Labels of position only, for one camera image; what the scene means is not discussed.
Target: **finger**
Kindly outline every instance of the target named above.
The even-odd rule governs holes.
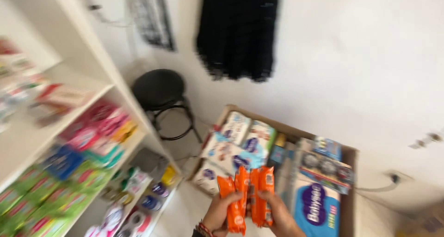
[[[230,205],[233,202],[236,202],[242,198],[241,192],[232,192],[231,194],[227,195],[224,199],[222,199],[222,203],[226,206]]]
[[[258,191],[258,196],[261,199],[266,200],[271,207],[275,207],[279,204],[280,199],[269,191]]]

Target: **small bottle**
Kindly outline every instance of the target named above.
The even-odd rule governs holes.
[[[162,207],[162,203],[151,195],[145,197],[142,206],[149,210],[158,211]]]
[[[170,192],[167,190],[167,186],[165,186],[162,182],[159,182],[156,185],[154,185],[152,191],[163,198],[170,195]]]

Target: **cardboard box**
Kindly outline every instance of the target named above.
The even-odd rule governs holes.
[[[398,230],[397,237],[442,237],[444,236],[444,201],[410,220]]]
[[[252,120],[259,120],[264,123],[269,124],[272,126],[276,131],[284,133],[287,136],[287,141],[291,143],[296,143],[299,138],[308,138],[308,139],[314,139],[315,135],[293,128],[291,126],[288,126],[286,124],[283,124],[281,122],[266,118],[264,116],[255,114],[253,112],[250,112],[246,109],[241,109],[237,107],[236,105],[226,105],[224,111],[222,112],[221,116],[219,117],[218,121],[215,123],[217,127],[222,127],[231,111],[238,111],[242,113],[243,115],[251,118]],[[356,162],[358,158],[358,150],[354,149],[349,146],[342,145],[341,146],[341,152],[342,152],[342,162],[345,164],[348,164],[352,167],[352,170],[354,173],[356,173]],[[188,181],[192,181],[194,175],[198,170],[200,169],[201,165],[203,163],[203,159],[201,159],[197,166],[195,167],[194,171],[191,173],[191,176],[188,178]],[[200,189],[197,185],[194,185],[192,182],[191,184],[198,190],[202,191],[203,193],[209,195],[206,191],[203,189]],[[355,234],[355,191],[354,186],[350,189],[348,195],[341,195],[341,208],[340,208],[340,227],[339,227],[339,236],[340,237],[354,237]]]

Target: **white floor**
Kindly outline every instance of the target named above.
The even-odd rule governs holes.
[[[161,122],[161,133],[166,136],[178,135],[186,129],[188,121],[184,114],[170,110]],[[197,130],[205,138],[209,126],[197,121]],[[186,137],[165,142],[172,155],[179,159],[178,164],[184,173],[189,174],[197,158],[200,145],[190,132]],[[191,237],[194,226],[204,217],[211,199],[183,181],[168,205],[150,237]],[[403,216],[384,206],[358,196],[356,208],[356,237],[393,237]],[[247,237],[272,237],[270,230],[258,229],[247,221]]]

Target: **stool leg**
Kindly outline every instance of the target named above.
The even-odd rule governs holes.
[[[182,101],[183,101],[184,109],[186,111],[186,115],[188,116],[188,118],[191,121],[191,126],[193,127],[194,134],[196,135],[196,138],[199,141],[199,143],[203,143],[202,138],[200,137],[199,132],[197,132],[196,126],[194,124],[194,115],[191,112],[190,103],[188,102],[188,99],[186,99],[185,97],[182,97]]]

